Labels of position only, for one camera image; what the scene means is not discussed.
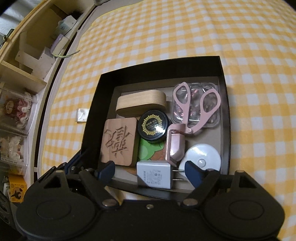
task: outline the transparent box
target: transparent box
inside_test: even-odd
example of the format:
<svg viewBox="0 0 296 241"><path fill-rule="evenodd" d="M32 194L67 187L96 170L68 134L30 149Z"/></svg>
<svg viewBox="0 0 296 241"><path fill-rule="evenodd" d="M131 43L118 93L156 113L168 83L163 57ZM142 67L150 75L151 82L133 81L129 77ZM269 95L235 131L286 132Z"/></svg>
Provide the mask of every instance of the transparent box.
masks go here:
<svg viewBox="0 0 296 241"><path fill-rule="evenodd" d="M0 126L28 134L31 128L38 96L6 88L0 83Z"/></svg>
<svg viewBox="0 0 296 241"><path fill-rule="evenodd" d="M28 166L28 140L8 130L0 129L0 170L25 175Z"/></svg>
<svg viewBox="0 0 296 241"><path fill-rule="evenodd" d="M189 120L188 127L193 127L200 120L200 98L202 95L209 89L214 88L218 91L218 88L213 83L188 83L191 92L191 101L189 108ZM188 94L185 86L182 86L177 92L176 97L178 100L185 104L187 103ZM208 94L204 98L203 107L205 112L211 111L217 105L217 98L214 93ZM183 110L179 107L179 105L175 102L173 98L172 104L172 121L174 123L182 123L183 120ZM210 117L204 127L215 127L220 122L220 111L219 109Z"/></svg>

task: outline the power adapter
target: power adapter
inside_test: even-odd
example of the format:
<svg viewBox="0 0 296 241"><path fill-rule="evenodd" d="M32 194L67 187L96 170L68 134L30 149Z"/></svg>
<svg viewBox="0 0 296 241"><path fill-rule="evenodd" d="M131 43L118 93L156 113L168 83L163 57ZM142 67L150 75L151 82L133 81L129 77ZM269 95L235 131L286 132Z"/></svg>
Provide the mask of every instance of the power adapter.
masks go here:
<svg viewBox="0 0 296 241"><path fill-rule="evenodd" d="M138 186L171 189L174 181L173 167L167 161L139 161L137 162Z"/></svg>

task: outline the checkered pattern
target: checkered pattern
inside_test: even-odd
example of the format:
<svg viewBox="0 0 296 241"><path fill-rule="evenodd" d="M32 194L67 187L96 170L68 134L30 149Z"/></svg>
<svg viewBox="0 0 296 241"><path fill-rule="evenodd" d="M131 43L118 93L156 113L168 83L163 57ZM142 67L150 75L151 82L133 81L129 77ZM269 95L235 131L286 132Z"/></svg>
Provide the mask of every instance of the checkered pattern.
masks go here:
<svg viewBox="0 0 296 241"><path fill-rule="evenodd" d="M282 0L144 0L82 36L51 109L42 173L79 150L100 75L162 59L219 55L229 94L231 172L250 173L284 207L296 240L296 15Z"/></svg>

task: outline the white round object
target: white round object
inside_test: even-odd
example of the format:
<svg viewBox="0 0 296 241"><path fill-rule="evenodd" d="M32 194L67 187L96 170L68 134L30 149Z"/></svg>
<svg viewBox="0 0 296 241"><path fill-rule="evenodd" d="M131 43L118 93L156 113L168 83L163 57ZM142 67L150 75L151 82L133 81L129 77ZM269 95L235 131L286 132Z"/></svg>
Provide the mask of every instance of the white round object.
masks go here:
<svg viewBox="0 0 296 241"><path fill-rule="evenodd" d="M185 169L185 162L192 161L200 169L215 169L220 171L221 168L221 157L219 152L208 144L196 144L191 147L183 157L179 170Z"/></svg>

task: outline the pink eyelash curler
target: pink eyelash curler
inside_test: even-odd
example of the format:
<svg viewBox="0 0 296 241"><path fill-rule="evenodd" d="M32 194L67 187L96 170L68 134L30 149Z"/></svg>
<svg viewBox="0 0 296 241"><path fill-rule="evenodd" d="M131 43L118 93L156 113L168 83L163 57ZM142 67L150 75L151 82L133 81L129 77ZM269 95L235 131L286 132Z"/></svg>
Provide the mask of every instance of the pink eyelash curler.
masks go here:
<svg viewBox="0 0 296 241"><path fill-rule="evenodd" d="M182 104L176 96L176 92L179 89L181 89L183 86L186 88L187 93L188 93L187 102L185 104ZM211 111L205 112L205 110L203 108L204 98L210 93L214 93L216 95L217 104ZM210 119L210 117L220 107L221 97L215 89L210 89L202 95L202 97L200 98L200 120L195 126L193 126L191 128L188 127L191 92L190 92L190 88L186 82L179 84L174 89L173 98L174 98L175 102L179 105L179 107L183 110L184 116L183 116L182 123L171 124L168 128L167 140L166 140L165 160L168 163L170 163L172 166L176 167L177 163L185 155L185 136L184 135L192 135L192 134L196 133L197 131L199 131L206 124L206 122Z"/></svg>

